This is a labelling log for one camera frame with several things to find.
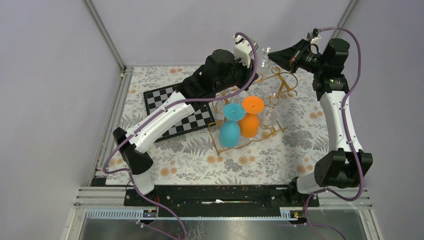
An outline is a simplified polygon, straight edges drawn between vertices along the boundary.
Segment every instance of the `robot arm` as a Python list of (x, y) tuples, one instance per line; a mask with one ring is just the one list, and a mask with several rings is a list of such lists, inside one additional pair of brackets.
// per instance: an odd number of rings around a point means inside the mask
[[(233, 86), (242, 88), (251, 77), (253, 65), (256, 64), (251, 59), (252, 47), (240, 35), (234, 36), (234, 40), (236, 42), (234, 54), (223, 49), (215, 50), (206, 58), (204, 65), (201, 65), (191, 76), (184, 79), (165, 103), (143, 121), (130, 127), (127, 131), (120, 127), (113, 131), (117, 145), (133, 135), (119, 151), (131, 169), (135, 184), (143, 194), (149, 193), (154, 188), (150, 171), (148, 171), (153, 165), (153, 160), (147, 153), (149, 147), (178, 121), (208, 104), (207, 101), (175, 103), (187, 99), (214, 98), (217, 93), (227, 88)], [(257, 43), (253, 42), (253, 47), (257, 49)], [(146, 125), (135, 133), (143, 124)]]
[[(351, 188), (357, 187), (360, 182), (358, 166), (351, 152), (342, 119), (342, 101), (349, 91), (342, 71), (350, 45), (343, 39), (333, 38), (321, 54), (316, 44), (319, 39), (318, 30), (315, 28), (313, 32), (308, 33), (307, 40), (302, 39), (290, 48), (268, 54), (271, 61), (291, 73), (295, 73), (299, 67), (313, 73), (312, 87), (324, 111), (328, 129), (329, 153), (315, 164), (314, 172), (295, 177), (283, 195), (293, 204), (302, 202), (300, 198), (304, 198), (305, 194), (326, 187)], [(363, 152), (355, 134), (349, 107), (347, 99), (344, 106), (347, 127), (365, 175), (373, 163), (373, 157), (370, 153)]]

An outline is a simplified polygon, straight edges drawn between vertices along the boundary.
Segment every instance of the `checkerboard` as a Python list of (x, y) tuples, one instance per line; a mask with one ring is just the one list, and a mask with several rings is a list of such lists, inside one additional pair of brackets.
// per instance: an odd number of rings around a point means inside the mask
[[(143, 92), (147, 114), (153, 113), (160, 107), (177, 89), (178, 85), (179, 83)], [(211, 108), (206, 104), (192, 115), (178, 121), (162, 137), (158, 138), (156, 142), (207, 128), (213, 122), (215, 122), (215, 119), (212, 115)]]

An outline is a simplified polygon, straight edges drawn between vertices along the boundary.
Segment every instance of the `white wall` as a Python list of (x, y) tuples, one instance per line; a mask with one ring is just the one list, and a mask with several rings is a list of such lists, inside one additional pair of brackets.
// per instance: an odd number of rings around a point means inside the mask
[(0, 239), (58, 240), (119, 69), (81, 0), (0, 4)]
[[(423, 13), (422, 0), (362, 0), (346, 24), (362, 48), (350, 103), (356, 134), (374, 157), (365, 180), (385, 240), (424, 235)], [(352, 84), (357, 54), (349, 42)]]
[(123, 60), (131, 64), (202, 64), (232, 51), (236, 32), (260, 47), (292, 46), (314, 27), (338, 23), (349, 0), (93, 0)]

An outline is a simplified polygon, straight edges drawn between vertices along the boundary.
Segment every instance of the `floral tablecloth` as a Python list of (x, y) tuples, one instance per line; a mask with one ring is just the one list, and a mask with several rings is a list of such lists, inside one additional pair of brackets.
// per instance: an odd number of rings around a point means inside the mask
[[(135, 67), (126, 98), (120, 126), (124, 129), (146, 117), (143, 92), (180, 83), (197, 66)], [(264, 77), (273, 75), (270, 68), (258, 68)], [(299, 69), (295, 74), (298, 95), (284, 94), (277, 107), (278, 121), (285, 131), (254, 142), (242, 149), (231, 149), (217, 155), (208, 129), (197, 130), (154, 143), (148, 150), (154, 163), (150, 169), (155, 185), (224, 185), (286, 184), (295, 176), (314, 170), (315, 162), (327, 154), (329, 139), (324, 113), (312, 89), (312, 74)], [(289, 85), (295, 81), (284, 76)], [(279, 89), (277, 77), (253, 84), (245, 96), (265, 97)], [(117, 153), (111, 170), (126, 168)], [(126, 172), (111, 174), (107, 185), (126, 185)]]

